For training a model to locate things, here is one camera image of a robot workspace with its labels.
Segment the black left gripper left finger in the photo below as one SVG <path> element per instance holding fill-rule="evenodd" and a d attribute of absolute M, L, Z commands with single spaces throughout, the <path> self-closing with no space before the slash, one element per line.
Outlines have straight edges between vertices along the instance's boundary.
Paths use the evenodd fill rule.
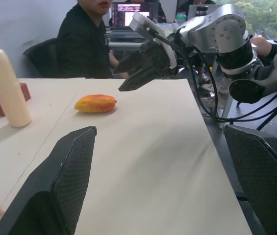
<path fill-rule="evenodd" d="M 87 192 L 97 129 L 58 140 L 0 220 L 0 235 L 74 235 Z"/>

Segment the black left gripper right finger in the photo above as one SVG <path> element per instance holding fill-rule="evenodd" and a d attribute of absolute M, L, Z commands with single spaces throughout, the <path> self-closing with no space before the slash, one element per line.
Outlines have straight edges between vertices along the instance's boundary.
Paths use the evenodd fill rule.
<path fill-rule="evenodd" d="M 223 134 L 248 202 L 267 235 L 277 235 L 277 138 L 234 125 Z"/>

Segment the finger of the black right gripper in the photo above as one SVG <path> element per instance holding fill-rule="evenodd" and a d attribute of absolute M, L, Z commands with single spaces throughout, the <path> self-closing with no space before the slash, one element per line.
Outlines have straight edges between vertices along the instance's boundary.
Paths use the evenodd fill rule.
<path fill-rule="evenodd" d="M 157 71 L 151 66 L 139 69 L 131 74 L 118 88 L 120 92 L 130 92 L 139 89 L 158 77 Z"/>
<path fill-rule="evenodd" d="M 150 51 L 142 49 L 137 50 L 119 61 L 119 64 L 114 69 L 114 73 L 128 72 L 134 74 L 138 72 L 148 72 L 150 70 L 150 58 Z"/>

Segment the open laptop with lit screen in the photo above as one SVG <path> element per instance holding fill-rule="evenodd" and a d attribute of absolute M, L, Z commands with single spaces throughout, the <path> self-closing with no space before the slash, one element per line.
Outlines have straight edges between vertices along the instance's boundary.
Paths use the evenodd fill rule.
<path fill-rule="evenodd" d="M 112 3 L 111 30 L 129 30 L 129 25 L 133 19 L 134 13 L 153 20 L 158 20 L 158 2 L 115 2 Z"/>

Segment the orange yellow mango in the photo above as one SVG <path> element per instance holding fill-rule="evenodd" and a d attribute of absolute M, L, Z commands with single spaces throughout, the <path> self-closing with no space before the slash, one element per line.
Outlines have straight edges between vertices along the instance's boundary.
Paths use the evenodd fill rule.
<path fill-rule="evenodd" d="M 117 100 L 109 95 L 92 94 L 82 97 L 74 108 L 84 113 L 107 113 L 116 106 Z"/>

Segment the drink bottle with green cap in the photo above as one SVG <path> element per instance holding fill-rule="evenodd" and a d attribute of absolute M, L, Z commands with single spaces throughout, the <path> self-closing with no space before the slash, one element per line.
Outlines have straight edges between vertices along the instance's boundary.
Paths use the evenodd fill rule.
<path fill-rule="evenodd" d="M 176 14 L 176 23 L 177 24 L 183 24 L 187 20 L 187 15 L 185 12 L 178 12 Z"/>

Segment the person in black shirt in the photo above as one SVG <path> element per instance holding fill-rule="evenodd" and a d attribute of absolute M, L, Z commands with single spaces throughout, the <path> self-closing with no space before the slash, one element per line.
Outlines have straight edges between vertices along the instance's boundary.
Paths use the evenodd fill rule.
<path fill-rule="evenodd" d="M 77 0 L 56 39 L 59 73 L 64 78 L 113 78 L 118 60 L 111 53 L 103 16 L 112 0 Z"/>

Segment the black office chair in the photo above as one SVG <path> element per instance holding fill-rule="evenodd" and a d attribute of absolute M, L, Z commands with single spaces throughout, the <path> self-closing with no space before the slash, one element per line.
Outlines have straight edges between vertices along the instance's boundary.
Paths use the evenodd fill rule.
<path fill-rule="evenodd" d="M 56 38 L 46 40 L 23 52 L 23 55 L 38 70 L 41 78 L 56 78 L 60 76 L 55 48 L 56 40 Z"/>

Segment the cream plastic bottle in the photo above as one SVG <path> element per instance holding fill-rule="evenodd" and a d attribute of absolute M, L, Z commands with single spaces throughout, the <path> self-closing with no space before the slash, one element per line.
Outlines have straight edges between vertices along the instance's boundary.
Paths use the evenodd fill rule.
<path fill-rule="evenodd" d="M 10 126 L 22 128 L 32 121 L 14 69 L 4 50 L 0 49 L 0 106 Z"/>

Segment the seated person in dark sleeve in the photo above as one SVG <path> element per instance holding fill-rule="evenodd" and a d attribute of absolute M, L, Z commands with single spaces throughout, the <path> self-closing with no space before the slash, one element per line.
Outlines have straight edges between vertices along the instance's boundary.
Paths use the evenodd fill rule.
<path fill-rule="evenodd" d="M 263 37 L 251 37 L 250 42 L 257 46 L 256 53 L 264 66 L 269 66 L 277 54 L 277 42 L 272 44 Z"/>

